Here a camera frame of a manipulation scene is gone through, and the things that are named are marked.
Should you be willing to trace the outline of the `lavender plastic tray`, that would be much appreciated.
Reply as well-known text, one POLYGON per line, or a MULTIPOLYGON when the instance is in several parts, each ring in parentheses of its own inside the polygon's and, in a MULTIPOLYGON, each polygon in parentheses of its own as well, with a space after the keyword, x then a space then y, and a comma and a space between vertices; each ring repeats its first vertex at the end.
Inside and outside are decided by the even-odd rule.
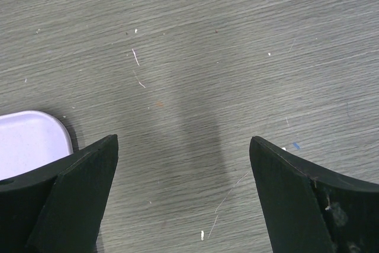
POLYGON ((1 116, 1 180, 37 169, 73 153, 66 127, 41 111, 1 116))

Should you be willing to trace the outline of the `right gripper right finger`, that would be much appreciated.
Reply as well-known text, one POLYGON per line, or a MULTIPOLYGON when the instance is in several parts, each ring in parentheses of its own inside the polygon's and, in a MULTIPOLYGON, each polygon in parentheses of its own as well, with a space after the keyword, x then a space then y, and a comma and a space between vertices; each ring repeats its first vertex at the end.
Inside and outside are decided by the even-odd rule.
POLYGON ((259 136, 249 157, 273 252, 378 252, 378 184, 259 136))

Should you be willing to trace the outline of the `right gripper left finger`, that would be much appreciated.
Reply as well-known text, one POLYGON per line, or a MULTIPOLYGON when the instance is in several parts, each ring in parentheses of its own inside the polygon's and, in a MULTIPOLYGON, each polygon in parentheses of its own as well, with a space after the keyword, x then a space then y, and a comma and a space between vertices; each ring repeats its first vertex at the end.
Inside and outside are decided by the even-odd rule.
POLYGON ((1 252, 93 252, 118 162, 118 137, 1 181, 1 252))

